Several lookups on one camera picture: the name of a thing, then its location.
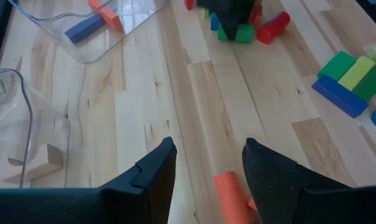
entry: green cube block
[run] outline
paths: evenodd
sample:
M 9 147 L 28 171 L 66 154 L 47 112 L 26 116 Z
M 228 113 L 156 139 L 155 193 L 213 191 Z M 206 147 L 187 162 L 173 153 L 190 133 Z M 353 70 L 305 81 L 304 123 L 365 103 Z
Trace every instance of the green cube block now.
M 376 66 L 369 71 L 352 92 L 365 102 L 368 102 L 376 94 Z
M 204 13 L 204 17 L 207 18 L 210 16 L 210 11 L 208 9 L 204 9 L 203 10 L 203 13 Z
M 317 76 L 318 78 L 321 78 L 323 75 L 327 75 L 333 80 L 339 81 L 339 79 L 342 78 L 346 71 L 348 71 L 356 61 L 357 60 L 354 57 L 340 51 L 321 71 L 319 71 Z
M 253 25 L 239 24 L 237 35 L 235 36 L 235 40 L 233 41 L 250 43 L 253 40 L 254 33 L 255 28 L 253 27 Z M 219 40 L 228 40 L 221 24 L 219 24 L 218 37 Z

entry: orange rectangular block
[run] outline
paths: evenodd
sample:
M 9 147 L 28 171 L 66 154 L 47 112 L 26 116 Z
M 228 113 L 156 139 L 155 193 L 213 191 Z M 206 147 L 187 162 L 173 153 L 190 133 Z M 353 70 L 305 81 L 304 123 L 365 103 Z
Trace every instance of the orange rectangular block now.
M 102 6 L 102 2 L 100 0 L 88 0 L 88 4 L 92 11 L 96 11 L 98 8 Z M 103 7 L 98 11 L 101 15 L 103 20 L 117 32 L 121 32 L 123 30 L 123 26 L 121 25 L 120 19 L 118 15 L 116 15 L 111 9 L 108 7 Z

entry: clear plastic bin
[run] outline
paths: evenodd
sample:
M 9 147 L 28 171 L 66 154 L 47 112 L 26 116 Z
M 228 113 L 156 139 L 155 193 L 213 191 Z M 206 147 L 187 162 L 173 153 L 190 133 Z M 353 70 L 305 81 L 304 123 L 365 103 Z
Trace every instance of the clear plastic bin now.
M 31 21 L 50 34 L 55 43 L 80 63 L 95 62 L 130 32 L 162 9 L 165 0 L 100 0 L 102 7 L 113 10 L 123 31 L 105 24 L 74 44 L 65 33 L 96 15 L 87 0 L 8 0 Z
M 19 72 L 0 69 L 0 188 L 65 187 L 69 147 L 69 120 Z

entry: red cylinder block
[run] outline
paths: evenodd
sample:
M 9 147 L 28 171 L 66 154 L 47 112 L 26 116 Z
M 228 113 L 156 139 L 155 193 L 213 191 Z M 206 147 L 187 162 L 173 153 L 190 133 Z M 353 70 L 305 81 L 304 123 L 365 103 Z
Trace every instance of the red cylinder block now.
M 194 7 L 195 0 L 184 0 L 184 3 L 186 5 L 186 8 L 188 10 L 191 10 Z
M 281 12 L 273 20 L 264 24 L 256 32 L 257 39 L 263 44 L 270 44 L 277 36 L 281 35 L 285 27 L 290 23 L 290 16 L 286 12 Z

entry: blue rectangular block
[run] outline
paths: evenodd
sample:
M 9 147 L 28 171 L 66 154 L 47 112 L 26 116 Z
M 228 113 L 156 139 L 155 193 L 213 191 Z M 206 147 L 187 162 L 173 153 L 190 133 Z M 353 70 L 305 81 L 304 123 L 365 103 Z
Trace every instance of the blue rectangular block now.
M 74 44 L 77 44 L 104 25 L 105 21 L 102 19 L 101 15 L 95 14 L 94 16 L 79 22 L 77 25 L 66 31 L 65 34 Z
M 212 18 L 210 20 L 211 20 L 210 29 L 212 31 L 217 31 L 219 29 L 219 23 L 220 23 L 220 21 L 217 18 L 217 16 L 215 15 L 215 13 L 212 14 Z
M 368 107 L 367 102 L 361 100 L 361 98 L 327 75 L 319 78 L 313 84 L 313 89 L 352 118 L 358 117 Z

